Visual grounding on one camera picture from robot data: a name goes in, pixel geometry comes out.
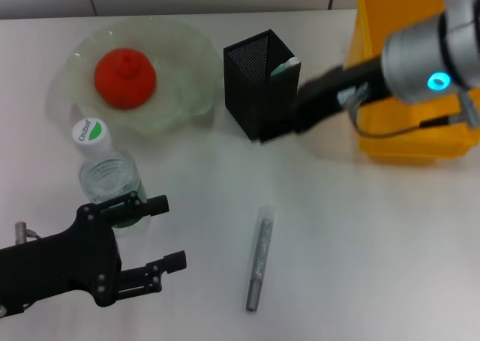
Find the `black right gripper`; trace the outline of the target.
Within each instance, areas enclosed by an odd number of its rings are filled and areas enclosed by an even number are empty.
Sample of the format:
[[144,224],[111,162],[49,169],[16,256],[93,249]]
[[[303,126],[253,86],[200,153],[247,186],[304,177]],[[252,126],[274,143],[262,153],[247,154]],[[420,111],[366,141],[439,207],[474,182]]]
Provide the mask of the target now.
[[294,102],[294,132],[304,133],[321,121],[343,112],[347,99],[362,88],[367,91],[366,104],[392,96],[379,56],[352,67],[339,65],[301,86]]

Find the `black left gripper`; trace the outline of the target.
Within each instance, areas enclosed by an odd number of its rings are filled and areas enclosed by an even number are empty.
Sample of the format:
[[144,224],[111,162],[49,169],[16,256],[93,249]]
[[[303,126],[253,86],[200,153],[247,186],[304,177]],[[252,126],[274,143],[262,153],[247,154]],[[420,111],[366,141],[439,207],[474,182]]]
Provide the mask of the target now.
[[23,313],[37,301],[70,291],[89,293],[99,307],[111,306],[118,298],[161,292],[162,274],[187,267],[185,251],[120,272],[111,226],[132,226],[169,211],[165,195],[143,201],[130,192],[81,206],[73,224],[59,234],[2,249],[1,314]]

